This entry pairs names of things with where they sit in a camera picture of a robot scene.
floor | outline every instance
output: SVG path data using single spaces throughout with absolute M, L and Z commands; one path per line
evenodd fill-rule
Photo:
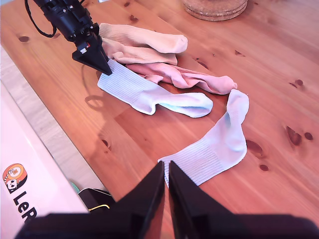
M 84 188 L 105 189 L 99 178 L 2 47 L 0 59 L 0 80 L 10 92 L 66 178 L 80 190 Z
M 29 1 L 45 32 L 51 26 Z M 181 0 L 111 0 L 83 4 L 94 22 L 129 24 L 183 34 L 178 66 L 229 76 L 249 96 L 242 124 L 248 151 L 236 166 L 200 185 L 236 214 L 290 214 L 319 225 L 319 1 L 249 0 L 233 20 L 203 21 Z M 1 44 L 79 152 L 116 200 L 131 191 L 157 160 L 200 140 L 225 114 L 227 96 L 200 88 L 212 112 L 190 119 L 163 107 L 144 115 L 97 87 L 99 73 L 71 58 L 62 34 L 41 36 L 23 0 L 1 6 Z M 163 238 L 173 238 L 166 193 Z

logo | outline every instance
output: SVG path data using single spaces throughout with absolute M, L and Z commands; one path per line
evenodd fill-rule
M 26 182 L 27 173 L 21 164 L 15 163 L 5 169 L 2 178 L 9 192 L 13 193 Z

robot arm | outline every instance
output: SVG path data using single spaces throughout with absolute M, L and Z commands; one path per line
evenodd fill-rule
M 41 31 L 32 19 L 27 0 L 24 0 L 28 15 L 39 33 L 53 37 L 56 29 L 65 39 L 74 42 L 77 50 L 72 58 L 84 65 L 90 66 L 102 73 L 112 73 L 108 65 L 108 57 L 102 48 L 102 38 L 99 36 L 99 25 L 93 23 L 89 11 L 78 0 L 34 0 L 44 12 L 44 16 L 53 26 L 53 33 Z

white sock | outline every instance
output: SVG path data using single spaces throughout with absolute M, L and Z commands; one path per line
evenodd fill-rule
M 144 79 L 115 60 L 108 62 L 112 74 L 102 74 L 98 87 L 131 105 L 135 110 L 152 115 L 155 105 L 198 118 L 210 113 L 213 102 L 203 93 L 172 94 L 161 86 Z
M 159 159 L 158 162 L 164 162 L 167 186 L 170 161 L 174 161 L 196 185 L 239 163 L 247 152 L 241 124 L 248 108 L 248 96 L 231 90 L 227 112 L 202 139 L 180 152 Z

beige sock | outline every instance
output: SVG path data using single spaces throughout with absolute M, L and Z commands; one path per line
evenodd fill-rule
M 159 53 L 152 48 L 125 46 L 103 37 L 102 40 L 102 46 L 107 56 L 121 64 L 165 62 L 177 65 L 174 53 Z
M 99 34 L 125 46 L 149 46 L 160 53 L 181 53 L 187 49 L 187 38 L 183 35 L 163 34 L 130 25 L 101 23 Z

